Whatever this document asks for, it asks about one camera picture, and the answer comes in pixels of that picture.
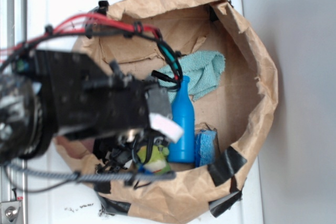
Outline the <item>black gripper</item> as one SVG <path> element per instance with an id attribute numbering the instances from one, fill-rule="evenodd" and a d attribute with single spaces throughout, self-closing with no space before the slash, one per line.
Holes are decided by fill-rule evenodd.
<path id="1" fill-rule="evenodd" d="M 35 64 L 42 82 L 43 133 L 48 138 L 127 135 L 150 127 L 170 142 L 178 142 L 184 134 L 172 120 L 167 88 L 150 88 L 146 99 L 145 83 L 125 76 L 116 63 L 115 73 L 107 75 L 85 54 L 38 50 Z"/>

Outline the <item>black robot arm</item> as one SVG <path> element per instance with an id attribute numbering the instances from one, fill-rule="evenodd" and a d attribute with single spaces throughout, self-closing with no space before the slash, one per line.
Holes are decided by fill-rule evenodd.
<path id="1" fill-rule="evenodd" d="M 110 68 L 74 52 L 35 50 L 14 60 L 1 75 L 1 163 L 41 156 L 56 136 L 176 143 L 184 131 L 167 89 L 124 74 L 115 61 Z"/>

